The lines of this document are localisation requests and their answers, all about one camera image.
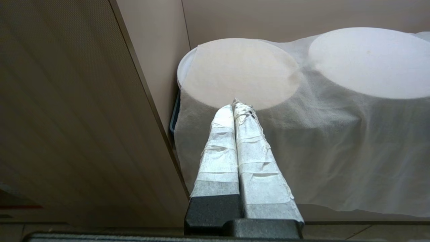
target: white paper disc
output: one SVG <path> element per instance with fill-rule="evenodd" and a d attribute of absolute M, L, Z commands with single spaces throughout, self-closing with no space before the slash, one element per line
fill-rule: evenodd
<path fill-rule="evenodd" d="M 430 43 L 381 28 L 344 28 L 309 48 L 314 68 L 347 89 L 382 98 L 430 96 Z"/>

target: floor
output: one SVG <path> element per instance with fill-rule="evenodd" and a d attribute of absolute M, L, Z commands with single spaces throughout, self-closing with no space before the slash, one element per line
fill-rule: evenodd
<path fill-rule="evenodd" d="M 19 242 L 32 232 L 85 232 L 104 234 L 181 236 L 182 229 L 79 228 L 64 224 L 0 224 L 1 242 Z M 429 242 L 430 225 L 307 225 L 306 239 L 347 239 L 375 242 Z"/>

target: round white lid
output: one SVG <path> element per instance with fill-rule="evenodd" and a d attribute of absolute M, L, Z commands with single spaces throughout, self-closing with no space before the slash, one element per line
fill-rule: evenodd
<path fill-rule="evenodd" d="M 237 97 L 257 110 L 266 109 L 287 100 L 300 84 L 294 58 L 260 40 L 214 40 L 188 54 L 178 68 L 181 90 L 215 108 Z"/>
<path fill-rule="evenodd" d="M 382 98 L 430 96 L 430 43 L 381 28 L 344 28 L 309 48 L 314 68 L 347 89 Z"/>

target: beige wall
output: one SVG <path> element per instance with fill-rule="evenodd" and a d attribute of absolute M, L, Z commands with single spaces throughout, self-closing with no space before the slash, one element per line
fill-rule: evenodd
<path fill-rule="evenodd" d="M 191 48 L 232 37 L 293 41 L 347 27 L 430 31 L 428 0 L 183 0 Z"/>
<path fill-rule="evenodd" d="M 181 0 L 117 0 L 166 132 L 178 91 L 176 69 L 190 50 Z"/>
<path fill-rule="evenodd" d="M 0 180 L 56 221 L 182 226 L 187 194 L 111 3 L 3 1 L 0 23 Z"/>

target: floor tile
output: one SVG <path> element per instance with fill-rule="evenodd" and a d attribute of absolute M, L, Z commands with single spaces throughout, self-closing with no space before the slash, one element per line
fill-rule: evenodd
<path fill-rule="evenodd" d="M 23 228 L 21 224 L 0 224 L 0 241 L 20 242 Z"/>
<path fill-rule="evenodd" d="M 305 239 L 346 239 L 370 225 L 305 225 Z"/>
<path fill-rule="evenodd" d="M 101 233 L 106 228 L 84 228 L 73 227 L 68 224 L 27 224 L 24 226 L 22 238 L 33 232 L 83 232 L 83 233 Z"/>
<path fill-rule="evenodd" d="M 350 240 L 375 242 L 429 242 L 430 226 L 374 225 L 350 238 Z"/>

